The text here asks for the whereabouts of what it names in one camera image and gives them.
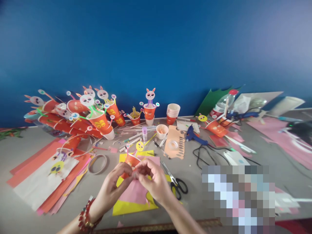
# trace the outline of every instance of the pink paper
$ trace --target pink paper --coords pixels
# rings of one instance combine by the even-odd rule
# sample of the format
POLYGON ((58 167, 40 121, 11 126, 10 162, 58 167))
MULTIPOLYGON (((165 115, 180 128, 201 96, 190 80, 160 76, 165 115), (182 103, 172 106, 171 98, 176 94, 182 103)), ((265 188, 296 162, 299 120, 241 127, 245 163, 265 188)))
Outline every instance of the pink paper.
POLYGON ((293 144, 293 139, 286 133, 279 133, 287 123, 271 117, 264 118, 264 121, 266 123, 264 125, 259 122, 248 122, 247 124, 273 140, 294 160, 301 163, 307 169, 312 170, 312 154, 296 147, 293 144))
MULTIPOLYGON (((138 156, 138 159, 140 160, 143 160, 144 158, 148 158, 160 166, 159 157, 138 156)), ((138 180, 133 180, 128 186, 128 188, 124 191, 124 193, 120 196, 119 200, 138 204, 146 204, 147 192, 148 192, 147 189, 144 188, 138 180)))
POLYGON ((240 143, 244 142, 244 139, 237 132, 228 132, 227 136, 237 140, 240 143))
POLYGON ((241 131, 241 126, 238 126, 237 124, 233 124, 232 127, 234 127, 234 128, 236 128, 236 129, 241 131))

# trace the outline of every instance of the white paper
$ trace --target white paper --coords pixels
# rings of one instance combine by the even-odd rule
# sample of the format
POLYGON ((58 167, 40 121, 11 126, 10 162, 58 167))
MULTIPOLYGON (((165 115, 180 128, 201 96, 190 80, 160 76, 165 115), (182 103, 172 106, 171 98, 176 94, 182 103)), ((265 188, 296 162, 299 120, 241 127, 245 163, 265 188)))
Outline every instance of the white paper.
POLYGON ((30 205, 34 211, 43 204, 43 202, 61 184, 62 179, 66 178, 79 162, 74 158, 67 158, 64 162, 64 167, 61 170, 61 173, 49 175, 52 166, 57 160, 52 160, 52 158, 49 159, 13 189, 14 192, 30 205))
POLYGON ((177 120, 176 121, 176 126, 178 127, 178 129, 182 130, 182 131, 187 131, 189 129, 189 127, 187 126, 193 126, 194 128, 194 132, 196 133, 200 133, 199 131, 199 127, 197 123, 190 123, 190 122, 185 122, 185 121, 181 121, 181 120, 177 120))

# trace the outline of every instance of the stack of paper cups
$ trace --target stack of paper cups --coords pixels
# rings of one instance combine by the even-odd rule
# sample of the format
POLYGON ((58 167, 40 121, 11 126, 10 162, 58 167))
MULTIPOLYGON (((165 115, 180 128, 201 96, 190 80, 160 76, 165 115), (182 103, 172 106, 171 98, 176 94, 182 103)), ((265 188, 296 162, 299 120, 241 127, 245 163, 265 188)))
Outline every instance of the stack of paper cups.
POLYGON ((167 124, 172 125, 179 116, 181 107, 178 104, 171 103, 167 108, 167 124))

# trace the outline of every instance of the paper scrap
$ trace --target paper scrap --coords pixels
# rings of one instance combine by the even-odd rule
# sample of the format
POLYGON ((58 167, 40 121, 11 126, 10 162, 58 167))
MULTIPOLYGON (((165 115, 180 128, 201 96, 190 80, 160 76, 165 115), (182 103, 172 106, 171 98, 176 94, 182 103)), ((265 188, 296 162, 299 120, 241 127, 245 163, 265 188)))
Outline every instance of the paper scrap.
POLYGON ((189 129, 189 126, 191 126, 191 125, 194 128, 194 132, 200 133, 200 130, 199 130, 197 123, 190 123, 190 122, 185 122, 185 121, 181 121, 181 120, 176 121, 176 126, 178 127, 178 129, 180 129, 182 131, 187 131, 189 129))

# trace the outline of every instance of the bracelet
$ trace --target bracelet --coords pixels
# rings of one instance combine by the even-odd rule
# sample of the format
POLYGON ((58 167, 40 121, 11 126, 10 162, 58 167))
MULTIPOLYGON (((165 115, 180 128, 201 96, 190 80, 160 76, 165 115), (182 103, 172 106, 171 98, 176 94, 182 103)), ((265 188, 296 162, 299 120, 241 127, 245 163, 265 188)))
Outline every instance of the bracelet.
POLYGON ((100 217, 95 223, 90 222, 89 210, 94 200, 95 198, 90 197, 88 203, 80 212, 78 227, 80 228, 81 231, 85 233, 92 233, 93 229, 96 228, 96 226, 99 224, 99 222, 102 220, 103 217, 103 216, 100 217))

